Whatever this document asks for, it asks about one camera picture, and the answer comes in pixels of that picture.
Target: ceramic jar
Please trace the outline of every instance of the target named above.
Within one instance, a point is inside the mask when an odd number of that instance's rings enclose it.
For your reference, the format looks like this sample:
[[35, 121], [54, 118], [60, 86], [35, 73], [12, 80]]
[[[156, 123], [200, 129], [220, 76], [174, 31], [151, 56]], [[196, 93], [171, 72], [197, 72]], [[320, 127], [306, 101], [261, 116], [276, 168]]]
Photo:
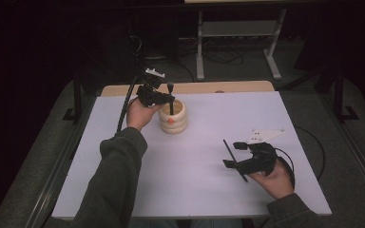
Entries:
[[170, 104], [165, 104], [159, 111], [160, 128], [167, 134], [179, 134], [188, 124], [185, 104], [175, 99], [173, 103], [174, 115], [170, 115]]

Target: black clamp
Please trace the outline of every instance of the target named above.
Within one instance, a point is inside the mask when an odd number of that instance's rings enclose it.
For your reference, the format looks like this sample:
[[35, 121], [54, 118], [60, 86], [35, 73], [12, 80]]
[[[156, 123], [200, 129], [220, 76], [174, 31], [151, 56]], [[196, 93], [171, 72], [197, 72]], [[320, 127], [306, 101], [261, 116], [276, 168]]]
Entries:
[[279, 160], [288, 171], [292, 186], [293, 188], [295, 188], [296, 180], [293, 169], [283, 157], [278, 156], [276, 149], [271, 144], [267, 142], [256, 144], [247, 144], [246, 142], [234, 142], [233, 145], [235, 149], [239, 150], [250, 149], [253, 157], [244, 161], [236, 161], [226, 143], [227, 149], [229, 150], [230, 155], [233, 158], [232, 161], [223, 160], [223, 163], [227, 168], [236, 169], [243, 177], [244, 175], [257, 172], [265, 172], [265, 175], [268, 176], [274, 171], [276, 161]]
[[144, 84], [138, 87], [136, 95], [138, 95], [139, 101], [144, 106], [152, 105], [164, 105], [166, 103], [173, 103], [175, 97], [171, 94], [162, 93], [156, 89], [162, 84], [161, 77], [153, 71], [146, 71], [147, 74], [144, 76]]

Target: gray sleeve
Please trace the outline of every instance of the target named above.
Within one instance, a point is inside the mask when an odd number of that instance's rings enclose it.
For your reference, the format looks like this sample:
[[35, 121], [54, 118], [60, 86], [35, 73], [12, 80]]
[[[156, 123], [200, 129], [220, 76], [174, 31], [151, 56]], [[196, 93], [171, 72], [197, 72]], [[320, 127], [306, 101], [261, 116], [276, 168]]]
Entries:
[[271, 202], [267, 208], [274, 227], [324, 227], [321, 217], [310, 210], [297, 194]]
[[102, 160], [70, 227], [127, 227], [146, 149], [143, 135], [132, 127], [102, 141]]

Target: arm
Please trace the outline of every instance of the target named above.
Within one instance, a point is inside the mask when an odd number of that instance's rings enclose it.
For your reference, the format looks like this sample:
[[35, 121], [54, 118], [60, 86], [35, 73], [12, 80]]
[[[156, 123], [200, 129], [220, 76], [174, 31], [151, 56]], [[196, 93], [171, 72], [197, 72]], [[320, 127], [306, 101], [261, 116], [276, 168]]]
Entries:
[[274, 227], [324, 227], [321, 217], [294, 193], [289, 174], [280, 161], [277, 161], [274, 171], [268, 176], [260, 173], [248, 176], [276, 199], [267, 205]]
[[102, 141], [102, 160], [91, 178], [70, 227], [127, 227], [135, 203], [142, 156], [147, 149], [141, 129], [159, 109], [135, 101], [128, 109], [127, 128]]

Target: white table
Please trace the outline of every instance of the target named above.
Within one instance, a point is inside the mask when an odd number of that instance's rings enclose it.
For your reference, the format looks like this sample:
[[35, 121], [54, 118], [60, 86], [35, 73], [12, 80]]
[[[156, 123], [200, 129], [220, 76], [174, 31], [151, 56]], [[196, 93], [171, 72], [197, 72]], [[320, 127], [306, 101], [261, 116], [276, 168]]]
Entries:
[[[222, 140], [229, 143], [241, 161], [251, 155], [235, 150], [233, 142], [246, 141], [253, 129], [282, 128], [285, 134], [269, 143], [292, 158], [296, 192], [316, 213], [331, 214], [278, 92], [175, 93], [175, 96], [187, 106], [188, 127], [181, 134], [168, 135], [159, 128], [158, 117], [154, 116], [143, 129], [148, 149], [132, 217], [199, 219], [267, 215], [265, 204], [273, 199], [251, 179], [245, 182], [236, 170], [224, 167], [222, 160], [231, 158]], [[101, 159], [99, 144], [114, 135], [124, 99], [123, 96], [97, 99], [52, 213], [55, 218], [73, 219], [76, 215]]]

